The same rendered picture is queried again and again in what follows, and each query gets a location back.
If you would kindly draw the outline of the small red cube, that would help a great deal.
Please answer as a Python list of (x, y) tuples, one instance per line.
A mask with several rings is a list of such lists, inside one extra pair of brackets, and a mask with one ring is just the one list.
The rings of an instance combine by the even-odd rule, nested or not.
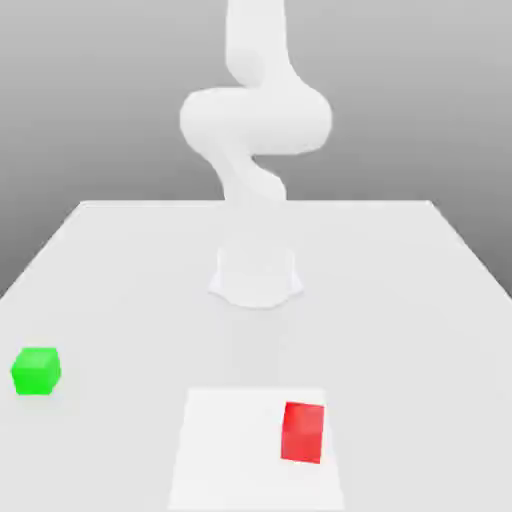
[(325, 407), (287, 402), (281, 428), (281, 458), (319, 464), (322, 456)]

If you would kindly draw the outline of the small green cube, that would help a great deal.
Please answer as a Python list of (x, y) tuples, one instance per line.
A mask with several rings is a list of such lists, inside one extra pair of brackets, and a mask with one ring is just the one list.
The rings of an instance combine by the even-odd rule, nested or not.
[(24, 347), (11, 366), (15, 391), (22, 396), (48, 396), (62, 374), (54, 347)]

